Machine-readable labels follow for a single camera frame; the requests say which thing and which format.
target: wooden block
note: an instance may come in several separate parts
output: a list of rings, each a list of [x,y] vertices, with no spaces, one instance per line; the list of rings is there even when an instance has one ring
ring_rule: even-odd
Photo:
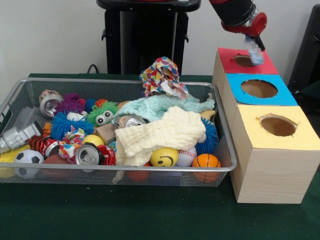
[[[115,126],[112,123],[100,126],[96,129],[96,135],[98,135],[105,145],[109,145],[116,140]]]
[[[231,135],[238,203],[301,203],[320,163],[320,139],[299,106],[238,105]]]
[[[238,64],[238,57],[246,54],[246,50],[219,48],[215,58],[212,83],[221,95],[230,130],[238,105],[297,106],[267,53],[262,65]]]

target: cream towel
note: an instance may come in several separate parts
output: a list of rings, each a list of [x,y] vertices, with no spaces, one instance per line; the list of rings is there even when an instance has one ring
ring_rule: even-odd
[[[170,107],[161,120],[115,131],[116,165],[143,166],[164,147],[188,150],[205,132],[199,113]]]

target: wire mesh basket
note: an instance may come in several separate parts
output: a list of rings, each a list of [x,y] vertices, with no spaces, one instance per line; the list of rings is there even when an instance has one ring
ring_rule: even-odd
[[[76,164],[37,164],[0,162],[0,183],[92,184],[217,187],[237,165],[234,144],[218,89],[211,83],[184,82],[189,93],[201,102],[212,94],[217,114],[214,123],[219,142],[214,155],[221,163],[215,167],[108,166]],[[143,91],[141,81],[62,78],[27,78],[16,83],[0,106],[0,134],[13,126],[22,129],[33,121],[41,127],[48,119],[39,110],[39,95],[45,89],[60,94],[78,93],[84,99],[107,98],[112,102],[136,100]],[[30,179],[20,178],[17,171],[34,171]]]

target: yellow smiley ball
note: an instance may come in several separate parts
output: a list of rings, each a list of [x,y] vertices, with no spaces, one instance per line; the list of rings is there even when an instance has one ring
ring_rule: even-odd
[[[97,135],[88,135],[84,138],[83,143],[92,143],[95,146],[105,145],[104,141]]]
[[[156,167],[173,167],[178,161],[178,150],[164,147],[153,152],[150,163]]]

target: light blue blanket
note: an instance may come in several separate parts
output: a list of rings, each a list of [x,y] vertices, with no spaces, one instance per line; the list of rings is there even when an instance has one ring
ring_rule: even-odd
[[[182,99],[166,94],[143,97],[138,100],[126,103],[114,115],[112,123],[117,117],[123,115],[136,115],[149,122],[160,120],[164,113],[173,106],[178,106],[185,111],[201,113],[205,110],[211,110],[215,106],[215,101],[208,98],[205,102],[200,102],[199,99],[189,95],[188,98]]]

